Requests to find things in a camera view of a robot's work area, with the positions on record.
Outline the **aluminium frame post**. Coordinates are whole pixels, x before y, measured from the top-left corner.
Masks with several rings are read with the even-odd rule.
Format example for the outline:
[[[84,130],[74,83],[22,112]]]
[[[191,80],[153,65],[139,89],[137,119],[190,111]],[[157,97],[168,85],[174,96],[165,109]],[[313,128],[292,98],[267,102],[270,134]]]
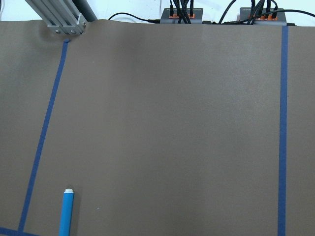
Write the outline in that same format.
[[[86,19],[71,0],[26,0],[28,5],[57,34],[84,32]]]

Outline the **brown paper table mat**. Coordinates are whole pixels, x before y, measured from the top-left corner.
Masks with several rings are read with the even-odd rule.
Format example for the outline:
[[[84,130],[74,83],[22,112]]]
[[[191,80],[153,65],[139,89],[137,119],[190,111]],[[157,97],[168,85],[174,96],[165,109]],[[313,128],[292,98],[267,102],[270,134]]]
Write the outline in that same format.
[[[0,233],[312,236],[315,29],[0,24]]]

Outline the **blue marker pen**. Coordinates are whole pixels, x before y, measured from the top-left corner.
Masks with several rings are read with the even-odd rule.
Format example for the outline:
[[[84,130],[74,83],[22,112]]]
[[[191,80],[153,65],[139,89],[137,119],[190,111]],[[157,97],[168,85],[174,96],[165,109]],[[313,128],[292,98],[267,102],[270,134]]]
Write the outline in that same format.
[[[62,210],[60,218],[59,236],[69,236],[73,208],[74,191],[67,188],[63,193]]]

